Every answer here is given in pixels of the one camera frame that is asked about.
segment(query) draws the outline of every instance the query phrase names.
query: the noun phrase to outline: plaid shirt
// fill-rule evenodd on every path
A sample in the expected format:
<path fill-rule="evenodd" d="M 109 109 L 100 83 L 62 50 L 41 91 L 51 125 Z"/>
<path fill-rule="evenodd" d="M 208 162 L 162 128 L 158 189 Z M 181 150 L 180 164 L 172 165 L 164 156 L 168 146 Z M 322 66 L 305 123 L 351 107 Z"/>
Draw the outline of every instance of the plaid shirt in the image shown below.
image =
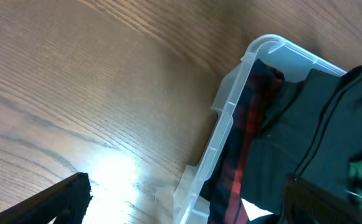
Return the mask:
<path fill-rule="evenodd" d="M 233 114 L 234 125 L 224 146 L 221 174 L 212 190 L 209 224 L 245 224 L 249 221 L 240 197 L 250 144 L 261 130 L 264 114 L 283 82 L 283 74 L 262 63 L 253 64 Z"/>

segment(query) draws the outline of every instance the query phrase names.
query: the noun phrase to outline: flannel fabric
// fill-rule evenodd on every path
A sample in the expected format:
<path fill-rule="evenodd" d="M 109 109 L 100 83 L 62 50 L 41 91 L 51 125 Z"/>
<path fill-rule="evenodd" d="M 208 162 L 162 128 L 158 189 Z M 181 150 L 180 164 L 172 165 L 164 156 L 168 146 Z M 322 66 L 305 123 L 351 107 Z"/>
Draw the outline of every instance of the flannel fabric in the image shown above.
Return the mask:
<path fill-rule="evenodd" d="M 208 223 L 245 224 L 249 221 L 240 197 L 245 160 L 253 138 L 260 133 L 265 110 L 283 80 L 281 72 L 259 59 L 253 64 L 233 114 L 234 124 L 219 169 L 221 174 L 214 180 Z"/>

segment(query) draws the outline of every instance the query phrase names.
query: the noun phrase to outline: wood grain surface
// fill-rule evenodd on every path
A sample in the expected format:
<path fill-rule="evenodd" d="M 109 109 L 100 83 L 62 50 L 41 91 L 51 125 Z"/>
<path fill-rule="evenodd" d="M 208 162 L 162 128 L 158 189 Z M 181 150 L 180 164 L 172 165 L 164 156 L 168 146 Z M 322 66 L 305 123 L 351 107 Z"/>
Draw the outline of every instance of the wood grain surface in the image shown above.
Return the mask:
<path fill-rule="evenodd" d="M 362 64 L 359 0 L 0 0 L 0 211 L 74 172 L 85 223 L 171 223 L 219 83 L 280 34 Z"/>

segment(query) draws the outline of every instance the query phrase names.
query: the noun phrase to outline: plastic bin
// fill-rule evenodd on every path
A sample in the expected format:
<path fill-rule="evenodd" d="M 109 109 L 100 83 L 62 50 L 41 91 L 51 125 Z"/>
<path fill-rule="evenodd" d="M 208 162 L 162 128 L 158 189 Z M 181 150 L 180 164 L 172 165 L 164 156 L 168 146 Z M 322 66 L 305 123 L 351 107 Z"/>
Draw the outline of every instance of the plastic bin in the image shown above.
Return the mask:
<path fill-rule="evenodd" d="M 281 36 L 267 34 L 255 39 L 247 48 L 242 62 L 221 82 L 211 108 L 218 120 L 206 151 L 196 167 L 186 166 L 174 192 L 174 224 L 207 223 L 209 202 L 199 196 L 204 181 L 210 178 L 233 125 L 232 114 L 256 59 L 261 59 L 285 75 L 291 82 L 304 80 L 312 68 L 332 75 L 346 72 Z"/>

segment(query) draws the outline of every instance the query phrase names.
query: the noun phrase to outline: brown wooden surface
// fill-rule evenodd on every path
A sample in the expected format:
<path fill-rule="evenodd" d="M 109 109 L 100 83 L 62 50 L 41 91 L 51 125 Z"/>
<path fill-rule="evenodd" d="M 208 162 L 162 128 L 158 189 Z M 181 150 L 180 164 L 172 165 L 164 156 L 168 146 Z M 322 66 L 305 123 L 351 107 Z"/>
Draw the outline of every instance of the brown wooden surface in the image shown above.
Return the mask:
<path fill-rule="evenodd" d="M 359 0 L 0 0 L 0 211 L 74 172 L 85 223 L 171 223 L 219 82 L 280 34 L 362 64 Z"/>

